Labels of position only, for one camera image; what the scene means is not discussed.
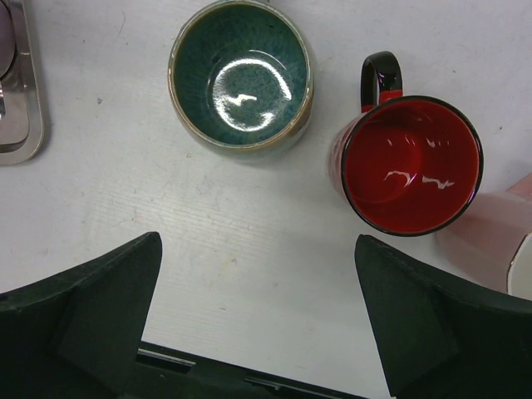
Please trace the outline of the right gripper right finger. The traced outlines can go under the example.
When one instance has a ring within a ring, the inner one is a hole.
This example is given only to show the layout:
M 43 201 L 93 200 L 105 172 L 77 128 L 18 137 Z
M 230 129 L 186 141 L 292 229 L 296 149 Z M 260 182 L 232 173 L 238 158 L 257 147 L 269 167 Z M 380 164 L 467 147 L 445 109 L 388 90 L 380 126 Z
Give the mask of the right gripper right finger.
M 529 398 L 531 302 L 361 234 L 354 261 L 395 398 Z

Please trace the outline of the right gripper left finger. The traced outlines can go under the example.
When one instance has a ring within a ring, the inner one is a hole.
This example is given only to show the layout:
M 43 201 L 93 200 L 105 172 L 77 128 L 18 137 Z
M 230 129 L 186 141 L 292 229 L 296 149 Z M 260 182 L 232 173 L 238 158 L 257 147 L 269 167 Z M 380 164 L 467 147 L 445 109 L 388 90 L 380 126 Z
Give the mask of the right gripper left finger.
M 161 237 L 149 232 L 2 293 L 1 396 L 123 396 L 161 260 Z

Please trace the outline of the pink faceted mug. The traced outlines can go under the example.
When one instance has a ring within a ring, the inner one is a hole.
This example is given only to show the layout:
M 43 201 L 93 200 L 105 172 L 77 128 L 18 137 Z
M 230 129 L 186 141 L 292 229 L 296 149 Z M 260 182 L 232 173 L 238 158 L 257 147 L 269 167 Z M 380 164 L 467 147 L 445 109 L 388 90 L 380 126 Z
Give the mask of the pink faceted mug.
M 505 191 L 478 194 L 436 233 L 450 263 L 481 285 L 531 299 L 531 175 Z

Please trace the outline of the red mug black handle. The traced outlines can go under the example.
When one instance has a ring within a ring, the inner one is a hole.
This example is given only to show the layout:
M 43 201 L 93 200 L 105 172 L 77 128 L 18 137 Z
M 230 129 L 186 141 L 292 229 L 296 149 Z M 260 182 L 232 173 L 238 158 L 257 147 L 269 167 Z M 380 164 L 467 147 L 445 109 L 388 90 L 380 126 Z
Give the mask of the red mug black handle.
M 328 157 L 334 189 L 366 224 L 416 237 L 452 224 L 479 191 L 484 154 L 469 119 L 435 97 L 403 93 L 389 51 L 364 60 L 361 114 L 335 137 Z

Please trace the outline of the teal glazed mug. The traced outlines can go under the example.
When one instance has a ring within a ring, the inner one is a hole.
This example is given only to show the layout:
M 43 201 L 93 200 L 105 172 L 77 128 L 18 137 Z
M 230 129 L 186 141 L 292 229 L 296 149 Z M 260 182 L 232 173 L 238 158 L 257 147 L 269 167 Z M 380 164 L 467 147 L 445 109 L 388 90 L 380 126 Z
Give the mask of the teal glazed mug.
M 313 49 L 265 1 L 216 1 L 180 29 L 167 66 L 182 126 L 203 147 L 258 160 L 293 146 L 315 95 Z

